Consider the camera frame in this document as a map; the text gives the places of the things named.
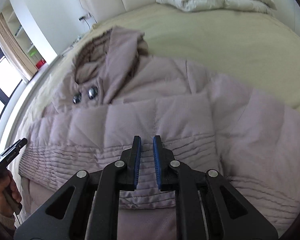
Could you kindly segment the person's left hand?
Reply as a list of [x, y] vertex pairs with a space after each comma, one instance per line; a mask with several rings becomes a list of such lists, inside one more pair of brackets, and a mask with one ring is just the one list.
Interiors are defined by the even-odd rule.
[[3, 191], [9, 188], [12, 192], [12, 198], [20, 203], [22, 198], [17, 185], [13, 179], [13, 176], [9, 170], [7, 170], [4, 175], [0, 178], [0, 214], [5, 217], [12, 217], [14, 211], [12, 210], [10, 204], [8, 204]]

